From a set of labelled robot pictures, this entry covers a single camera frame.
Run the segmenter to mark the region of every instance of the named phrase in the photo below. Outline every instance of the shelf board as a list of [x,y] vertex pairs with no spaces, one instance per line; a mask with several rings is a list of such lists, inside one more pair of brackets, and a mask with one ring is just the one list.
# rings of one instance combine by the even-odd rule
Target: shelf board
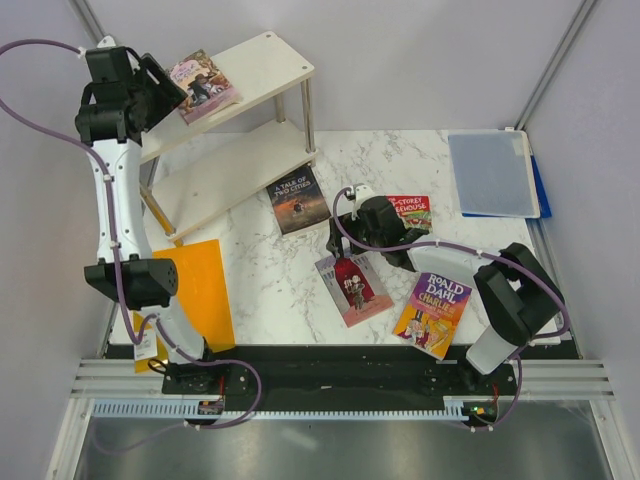
[[142,135],[147,162],[310,78],[314,67],[284,40],[266,32],[211,57],[242,95],[239,103],[187,125],[177,110]]
[[[182,238],[283,175],[311,161],[304,134],[289,121],[265,123],[153,186],[156,198]],[[144,214],[147,232],[160,227]]]

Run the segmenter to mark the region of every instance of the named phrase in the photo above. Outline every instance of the gray wall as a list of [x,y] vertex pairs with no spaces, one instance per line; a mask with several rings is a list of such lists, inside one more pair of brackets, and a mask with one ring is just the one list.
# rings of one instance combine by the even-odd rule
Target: gray wall
[[640,3],[600,2],[528,128],[577,334],[640,446]]
[[[0,44],[44,37],[89,46],[64,0],[5,0]],[[88,72],[70,52],[0,58],[0,95],[28,118],[74,132]],[[88,161],[0,112],[0,476],[44,476],[71,383],[95,354],[107,303],[84,284],[97,208]]]
[[[274,30],[316,69],[320,130],[513,125],[579,0],[89,0],[106,31],[169,66]],[[287,96],[297,117],[299,91]],[[225,125],[257,126],[262,108]]]

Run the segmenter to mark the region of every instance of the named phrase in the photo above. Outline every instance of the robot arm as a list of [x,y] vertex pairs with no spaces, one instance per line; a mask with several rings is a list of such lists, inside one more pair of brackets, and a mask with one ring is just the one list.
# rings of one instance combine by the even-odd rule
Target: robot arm
[[[132,67],[130,54],[136,67]],[[163,328],[175,344],[191,357],[200,359],[204,339],[191,326],[175,297],[178,290],[175,264],[169,259],[152,257],[139,197],[141,134],[182,102],[184,93],[173,85],[150,55],[140,58],[131,49],[109,47],[88,51],[86,60],[93,81],[85,88],[76,127],[82,142],[102,157],[108,175],[105,176],[89,155],[98,198],[100,243],[98,263],[85,267],[85,279],[117,302],[116,252],[121,260],[127,308],[143,317],[154,314],[162,318]],[[109,220],[105,181],[113,181],[115,222]],[[116,230],[117,249],[112,248],[112,229]],[[168,351],[172,363],[187,362],[171,348]]]
[[[515,269],[463,251],[439,247],[440,240],[423,230],[407,230],[387,197],[376,196],[369,187],[350,187],[346,197],[353,202],[353,211],[340,216],[337,221],[350,237],[383,249],[406,245],[405,249],[383,251],[382,254],[394,266],[413,272],[438,273],[477,288],[490,326],[469,348],[466,360],[480,374],[490,374],[516,350],[528,345],[558,313],[559,308],[554,301]],[[343,235],[335,222],[336,219],[331,219],[327,249],[340,257],[344,255]],[[351,243],[351,251],[358,254],[365,250]],[[483,251],[529,270],[562,299],[558,287],[524,245],[512,243],[501,251]],[[514,288],[512,284],[516,282],[518,286]]]

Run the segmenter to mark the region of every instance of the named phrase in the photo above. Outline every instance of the tag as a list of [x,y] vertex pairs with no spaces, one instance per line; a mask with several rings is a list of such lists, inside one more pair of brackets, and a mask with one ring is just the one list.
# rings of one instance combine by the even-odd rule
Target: tag
[[158,344],[156,342],[156,332],[153,328],[147,328],[142,335],[140,345],[133,347],[134,358],[138,360],[146,360],[158,355]]

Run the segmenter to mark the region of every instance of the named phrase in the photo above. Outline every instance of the tabletop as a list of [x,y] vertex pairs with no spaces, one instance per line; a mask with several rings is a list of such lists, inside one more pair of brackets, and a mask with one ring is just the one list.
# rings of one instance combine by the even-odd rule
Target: tabletop
[[[200,135],[162,156],[156,181],[237,135]],[[355,183],[365,183],[378,194],[428,195],[434,233],[440,238],[480,248],[519,242],[533,249],[523,219],[464,218],[457,211],[446,131],[318,132],[316,143],[320,154],[314,172],[329,205],[341,188]],[[340,214],[350,211],[350,202],[342,200],[340,205]],[[149,228],[147,234],[154,250],[171,247],[159,226]],[[367,253],[394,307],[347,328],[314,265],[328,255],[328,235],[325,225],[282,238],[269,197],[261,191],[187,236],[185,243],[220,240],[237,344],[401,343],[391,331],[418,274],[390,266],[379,254]],[[453,343],[475,342],[488,325],[474,290]],[[542,331],[556,331],[553,320]],[[111,342],[130,343],[121,318]]]

